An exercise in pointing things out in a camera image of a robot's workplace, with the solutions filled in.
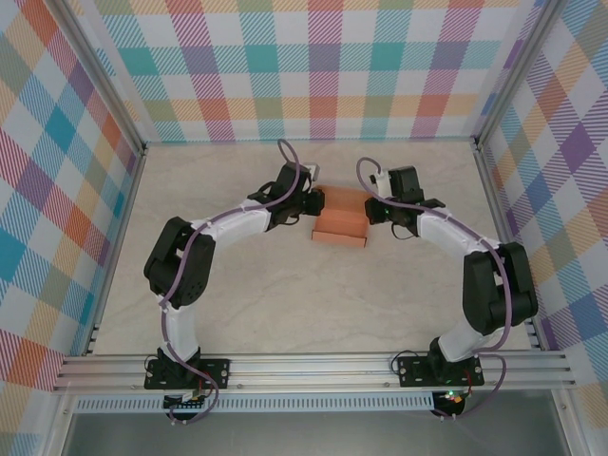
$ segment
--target black bracket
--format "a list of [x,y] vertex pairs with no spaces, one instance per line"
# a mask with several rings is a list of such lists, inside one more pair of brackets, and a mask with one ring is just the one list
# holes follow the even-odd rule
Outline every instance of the black bracket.
[[[306,166],[300,164],[299,169],[300,177],[294,192],[280,204],[268,208],[271,216],[266,231],[270,231],[278,225],[294,224],[288,223],[287,220],[289,218],[299,219],[302,214],[315,217],[321,215],[325,206],[325,194],[318,188],[312,188],[313,177]],[[296,170],[295,163],[288,161],[281,168],[276,180],[265,183],[247,198],[261,204],[278,200],[287,193],[294,183]]]
[[428,356],[400,356],[397,358],[399,386],[411,387],[480,387],[484,384],[484,372],[479,358],[470,357],[457,363],[449,363],[449,371],[440,382],[430,365]]
[[[207,400],[213,401],[213,397],[200,396],[182,402],[180,398],[176,398],[175,396],[164,396],[162,408],[165,410],[171,409],[173,411],[173,418],[176,420],[188,421],[205,409],[205,402]],[[165,414],[169,418],[171,417],[168,412]]]
[[[375,176],[370,176],[371,183],[376,184]],[[438,199],[425,199],[425,192],[420,188],[418,174],[413,166],[391,169],[389,171],[390,200],[424,206],[429,209],[446,207]],[[419,237],[417,219],[421,211],[405,209],[386,204],[376,198],[365,201],[365,213],[371,225],[390,221],[393,226],[407,228],[414,236]]]
[[[201,372],[209,374],[220,390],[228,388],[230,377],[229,359],[200,358],[195,354],[187,363]],[[158,350],[158,359],[150,359],[145,366],[146,376],[143,387],[146,390],[208,390],[211,384],[190,370],[173,361]]]

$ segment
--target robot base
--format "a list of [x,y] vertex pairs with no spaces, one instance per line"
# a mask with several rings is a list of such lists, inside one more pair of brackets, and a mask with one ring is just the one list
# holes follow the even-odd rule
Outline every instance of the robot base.
[[470,357],[457,363],[449,363],[444,376],[437,378],[429,357],[400,356],[397,358],[397,372],[401,388],[411,387],[480,387],[484,384],[484,372],[479,358]]
[[[161,349],[157,352],[158,359],[150,359],[145,366],[146,376],[143,387],[146,390],[208,390],[211,385],[190,370],[184,368]],[[229,359],[201,359],[200,350],[187,363],[199,371],[209,374],[220,390],[228,388],[230,375]]]

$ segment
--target robotic arm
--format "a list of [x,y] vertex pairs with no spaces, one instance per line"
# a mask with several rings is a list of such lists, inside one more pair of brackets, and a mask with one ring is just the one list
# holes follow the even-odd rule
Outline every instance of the robotic arm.
[[[370,180],[382,198],[450,215],[442,202],[425,199],[413,166],[381,170],[371,175]],[[443,383],[455,363],[472,357],[493,336],[504,331],[504,286],[499,283],[494,259],[480,242],[436,214],[391,206],[375,198],[366,201],[366,214],[370,224],[391,222],[407,228],[418,238],[431,241],[463,267],[464,318],[452,330],[434,339],[428,353],[435,379]],[[519,243],[485,240],[506,270],[512,302],[511,326],[517,326],[538,311],[527,255]]]
[[[180,284],[169,299],[170,305],[166,309],[168,339],[171,340],[177,356],[186,360],[188,364],[196,363],[200,354],[194,327],[193,304],[207,287],[215,252],[225,249],[240,239],[270,231],[278,225],[292,224],[287,222],[289,218],[297,221],[300,215],[318,216],[321,213],[325,196],[321,190],[313,188],[319,170],[316,164],[300,165],[300,175],[295,190],[280,204],[245,210],[247,207],[278,200],[285,195],[295,180],[295,167],[296,164],[292,161],[284,164],[275,181],[264,184],[247,197],[239,206],[242,211],[236,211],[212,223],[209,223],[209,219],[186,221],[175,217],[165,224],[143,270],[150,283],[150,290],[159,300],[167,295],[173,285],[186,242],[205,222],[208,223],[192,243]],[[159,349],[159,358],[164,364],[170,365],[176,362],[166,346]],[[175,364],[175,369],[181,370],[181,367]],[[192,376],[185,370],[183,374],[186,377]]]

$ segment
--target plaid wall panel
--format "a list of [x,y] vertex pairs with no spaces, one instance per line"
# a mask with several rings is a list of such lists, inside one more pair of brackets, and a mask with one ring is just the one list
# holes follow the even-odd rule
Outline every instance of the plaid wall panel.
[[163,142],[468,137],[512,21],[534,5],[71,2],[134,120]]
[[570,0],[486,148],[596,454],[608,454],[607,24],[607,1]]
[[21,456],[84,336],[136,156],[43,1],[0,6],[0,455]]
[[475,123],[475,128],[473,129],[473,136],[479,135],[480,130],[484,125],[485,119],[487,119],[487,115],[490,113],[492,107],[494,106],[494,102],[496,102],[496,97],[498,97],[498,94],[501,93],[504,88],[504,85],[508,81],[509,76],[511,75],[511,70],[513,69],[513,65],[522,53],[523,46],[527,41],[528,37],[530,36],[530,33],[534,29],[534,26],[536,25],[536,22],[539,19],[539,16],[541,15],[542,8],[546,3],[547,0],[535,0],[534,6],[528,14],[528,17],[526,18],[525,23],[523,24],[522,30],[520,31],[520,34],[518,35],[517,40],[515,41],[515,45],[513,45],[513,48],[509,52],[509,56],[504,61],[501,73],[498,79],[496,80],[496,83],[494,83],[489,97],[487,97],[487,100],[485,101],[484,109],[482,109],[482,114],[477,120],[477,123]]

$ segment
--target perforated metal strip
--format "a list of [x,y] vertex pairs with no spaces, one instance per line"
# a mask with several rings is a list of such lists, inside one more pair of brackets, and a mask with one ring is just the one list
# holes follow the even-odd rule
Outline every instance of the perforated metal strip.
[[[75,413],[156,413],[162,408],[158,394],[131,396],[80,396]],[[298,394],[223,394],[214,412],[315,412],[315,411],[396,411],[431,410],[430,392],[391,393],[298,393]],[[197,411],[200,407],[180,408]]]

